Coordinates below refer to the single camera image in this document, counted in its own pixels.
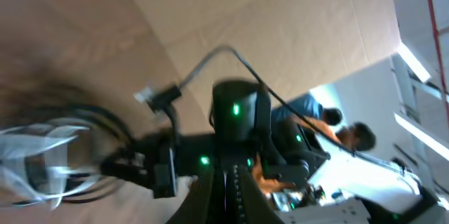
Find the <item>cardboard box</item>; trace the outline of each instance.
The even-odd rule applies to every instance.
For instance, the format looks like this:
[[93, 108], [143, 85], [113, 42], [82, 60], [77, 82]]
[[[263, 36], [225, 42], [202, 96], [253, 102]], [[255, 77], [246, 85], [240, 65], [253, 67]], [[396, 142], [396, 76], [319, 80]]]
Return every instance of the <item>cardboard box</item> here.
[[[285, 99], [396, 51], [393, 0], [135, 0], [185, 76], [220, 44], [234, 46]], [[251, 77], [230, 55], [189, 85], [206, 114], [213, 83]]]

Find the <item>man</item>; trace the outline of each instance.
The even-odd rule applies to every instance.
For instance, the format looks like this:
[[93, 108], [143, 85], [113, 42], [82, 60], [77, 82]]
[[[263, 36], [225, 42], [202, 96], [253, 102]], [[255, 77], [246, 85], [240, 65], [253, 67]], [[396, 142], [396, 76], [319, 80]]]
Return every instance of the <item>man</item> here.
[[[308, 125], [302, 119], [291, 116], [294, 122], [298, 123], [304, 129], [311, 129], [315, 131], [310, 125]], [[356, 122], [349, 127], [343, 127], [338, 132], [334, 133], [332, 129], [324, 121], [306, 117], [306, 119], [312, 123], [316, 128], [320, 129], [329, 136], [332, 140], [342, 144], [349, 150], [368, 151], [374, 148], [376, 144], [376, 135], [371, 129], [362, 122]]]
[[[306, 93], [288, 102], [288, 104], [301, 115], [320, 119], [328, 125], [335, 126], [342, 121], [342, 112], [338, 108], [324, 108], [310, 94]], [[287, 119], [292, 113], [285, 106], [272, 110], [272, 122]]]

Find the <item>fluorescent light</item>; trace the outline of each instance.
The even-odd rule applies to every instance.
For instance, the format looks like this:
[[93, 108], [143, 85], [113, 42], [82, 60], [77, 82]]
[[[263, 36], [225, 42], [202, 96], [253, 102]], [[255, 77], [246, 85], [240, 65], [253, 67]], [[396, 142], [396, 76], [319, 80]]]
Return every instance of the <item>fluorescent light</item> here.
[[426, 70], [424, 65], [420, 63], [412, 51], [410, 51], [410, 49], [408, 49], [408, 47], [402, 42], [398, 47], [398, 54], [407, 63], [410, 69], [412, 69], [421, 82], [425, 83], [431, 78], [430, 73]]
[[394, 118], [399, 125], [401, 125], [416, 138], [420, 139], [425, 145], [429, 146], [431, 149], [433, 149], [435, 152], [449, 161], [449, 149], [435, 140], [435, 137], [430, 136], [429, 132], [425, 133], [425, 129], [423, 129], [422, 126], [412, 121], [411, 119], [403, 117], [396, 113], [394, 114]]

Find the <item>green led indicator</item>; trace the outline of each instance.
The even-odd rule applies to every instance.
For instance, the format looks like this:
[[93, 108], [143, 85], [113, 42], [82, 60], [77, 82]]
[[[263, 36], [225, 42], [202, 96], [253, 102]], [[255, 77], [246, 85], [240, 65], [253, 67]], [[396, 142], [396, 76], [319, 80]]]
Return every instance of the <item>green led indicator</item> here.
[[208, 165], [210, 163], [209, 157], [201, 157], [200, 161], [203, 165]]
[[239, 115], [240, 113], [240, 106], [237, 104], [234, 104], [234, 106], [232, 107], [232, 112], [234, 113], [234, 115]]

